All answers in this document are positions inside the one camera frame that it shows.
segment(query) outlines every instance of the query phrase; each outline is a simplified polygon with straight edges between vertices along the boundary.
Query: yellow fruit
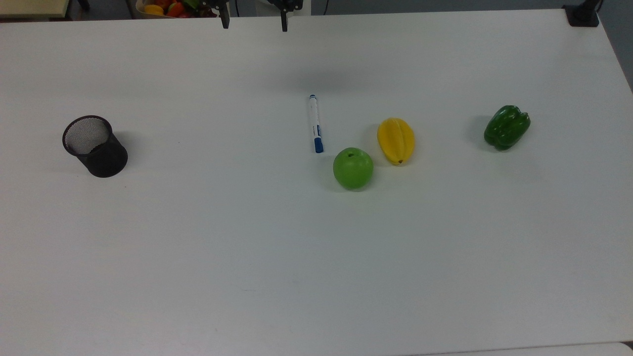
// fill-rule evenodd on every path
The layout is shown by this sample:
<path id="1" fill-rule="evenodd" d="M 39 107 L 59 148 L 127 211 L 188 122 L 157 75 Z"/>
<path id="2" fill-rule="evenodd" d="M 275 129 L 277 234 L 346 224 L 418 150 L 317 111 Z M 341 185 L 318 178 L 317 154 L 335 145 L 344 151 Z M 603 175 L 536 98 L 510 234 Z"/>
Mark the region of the yellow fruit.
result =
<path id="1" fill-rule="evenodd" d="M 378 143 L 385 157 L 392 164 L 400 165 L 411 157 L 415 137 L 403 119 L 390 117 L 378 126 Z"/>
<path id="2" fill-rule="evenodd" d="M 163 8 L 158 5 L 145 5 L 144 10 L 146 13 L 149 13 L 151 15 L 163 16 L 165 14 Z"/>

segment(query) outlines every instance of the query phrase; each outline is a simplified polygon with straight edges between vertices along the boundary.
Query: green bell pepper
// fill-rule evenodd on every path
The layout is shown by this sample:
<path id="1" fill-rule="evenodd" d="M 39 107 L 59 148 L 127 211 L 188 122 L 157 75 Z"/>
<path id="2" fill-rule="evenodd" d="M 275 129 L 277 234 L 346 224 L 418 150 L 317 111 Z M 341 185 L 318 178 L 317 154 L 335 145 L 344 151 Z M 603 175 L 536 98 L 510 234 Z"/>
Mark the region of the green bell pepper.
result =
<path id="1" fill-rule="evenodd" d="M 504 151 L 514 146 L 528 127 L 530 127 L 528 114 L 522 113 L 514 105 L 506 105 L 499 109 L 488 123 L 484 131 L 484 139 L 496 149 Z"/>

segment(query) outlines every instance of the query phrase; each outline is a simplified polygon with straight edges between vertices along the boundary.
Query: marker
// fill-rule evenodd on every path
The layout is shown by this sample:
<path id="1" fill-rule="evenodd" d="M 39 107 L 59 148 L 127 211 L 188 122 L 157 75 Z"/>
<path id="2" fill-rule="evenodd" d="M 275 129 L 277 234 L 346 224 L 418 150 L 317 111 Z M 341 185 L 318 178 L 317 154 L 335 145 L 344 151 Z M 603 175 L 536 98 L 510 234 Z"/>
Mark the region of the marker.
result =
<path id="1" fill-rule="evenodd" d="M 310 109 L 310 125 L 312 125 L 312 138 L 315 142 L 315 152 L 323 152 L 323 143 L 321 142 L 321 123 L 318 120 L 317 96 L 312 94 L 308 101 Z"/>

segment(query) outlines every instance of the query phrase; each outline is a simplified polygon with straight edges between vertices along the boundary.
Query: black mesh pencil holder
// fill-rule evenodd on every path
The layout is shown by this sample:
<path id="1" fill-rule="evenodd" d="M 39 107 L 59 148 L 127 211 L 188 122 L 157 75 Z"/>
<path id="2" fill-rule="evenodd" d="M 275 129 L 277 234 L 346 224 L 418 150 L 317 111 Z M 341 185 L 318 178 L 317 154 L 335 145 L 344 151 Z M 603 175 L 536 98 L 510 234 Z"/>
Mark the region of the black mesh pencil holder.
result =
<path id="1" fill-rule="evenodd" d="M 62 141 L 68 153 L 96 177 L 111 177 L 127 163 L 127 151 L 103 117 L 89 115 L 76 119 L 64 131 Z"/>

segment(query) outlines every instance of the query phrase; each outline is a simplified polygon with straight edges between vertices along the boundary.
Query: floor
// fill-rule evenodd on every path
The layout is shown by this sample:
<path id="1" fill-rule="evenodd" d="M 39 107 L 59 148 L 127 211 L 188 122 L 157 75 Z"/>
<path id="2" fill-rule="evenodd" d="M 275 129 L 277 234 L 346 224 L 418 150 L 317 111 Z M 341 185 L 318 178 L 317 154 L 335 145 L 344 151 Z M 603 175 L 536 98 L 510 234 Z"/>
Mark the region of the floor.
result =
<path id="1" fill-rule="evenodd" d="M 91 9 L 82 11 L 77 0 L 70 0 L 69 14 L 76 20 L 123 20 L 137 17 L 134 7 L 142 0 L 89 0 Z M 231 16 L 235 2 L 241 16 L 255 16 L 257 0 L 230 0 Z M 312 13 L 322 15 L 328 0 L 311 0 Z M 432 11 L 555 9 L 562 4 L 579 4 L 581 0 L 329 0 L 327 15 L 359 13 L 402 13 Z M 611 40 L 622 70 L 633 90 L 633 1 L 606 0 L 600 19 Z"/>

